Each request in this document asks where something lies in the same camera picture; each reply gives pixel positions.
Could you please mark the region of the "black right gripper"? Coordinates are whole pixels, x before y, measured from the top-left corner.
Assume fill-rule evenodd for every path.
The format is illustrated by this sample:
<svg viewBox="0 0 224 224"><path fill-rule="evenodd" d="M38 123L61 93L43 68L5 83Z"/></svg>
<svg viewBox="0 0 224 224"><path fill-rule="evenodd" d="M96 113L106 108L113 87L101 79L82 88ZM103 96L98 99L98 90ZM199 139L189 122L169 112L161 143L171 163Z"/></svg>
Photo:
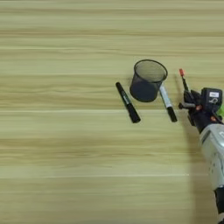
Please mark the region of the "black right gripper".
<svg viewBox="0 0 224 224"><path fill-rule="evenodd" d="M192 90L184 91L184 102L178 105L179 109L188 110L188 119L192 126L201 133L211 124L223 124L221 117L212 110L204 109L201 104L201 94Z"/></svg>

